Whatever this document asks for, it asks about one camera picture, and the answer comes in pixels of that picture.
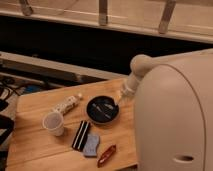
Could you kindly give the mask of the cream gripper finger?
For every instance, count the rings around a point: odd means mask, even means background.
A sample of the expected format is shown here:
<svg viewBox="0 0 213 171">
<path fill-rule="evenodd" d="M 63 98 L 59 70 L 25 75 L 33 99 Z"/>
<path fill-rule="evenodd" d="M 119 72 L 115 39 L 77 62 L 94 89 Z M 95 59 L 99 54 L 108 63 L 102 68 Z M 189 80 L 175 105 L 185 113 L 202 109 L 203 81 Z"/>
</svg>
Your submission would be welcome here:
<svg viewBox="0 0 213 171">
<path fill-rule="evenodd" d="M 115 98 L 114 103 L 115 105 L 118 105 L 120 103 L 120 101 L 122 100 L 122 93 L 119 92 L 118 96 Z"/>
</svg>

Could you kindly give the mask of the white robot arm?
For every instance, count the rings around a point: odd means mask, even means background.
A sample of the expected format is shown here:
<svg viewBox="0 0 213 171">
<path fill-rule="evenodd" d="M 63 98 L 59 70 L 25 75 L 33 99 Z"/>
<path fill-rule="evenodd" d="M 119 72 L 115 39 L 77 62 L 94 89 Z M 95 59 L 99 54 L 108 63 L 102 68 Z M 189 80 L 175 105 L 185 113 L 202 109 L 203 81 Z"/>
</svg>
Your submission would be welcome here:
<svg viewBox="0 0 213 171">
<path fill-rule="evenodd" d="M 130 68 L 120 99 L 134 99 L 138 171 L 213 171 L 213 48 Z"/>
</svg>

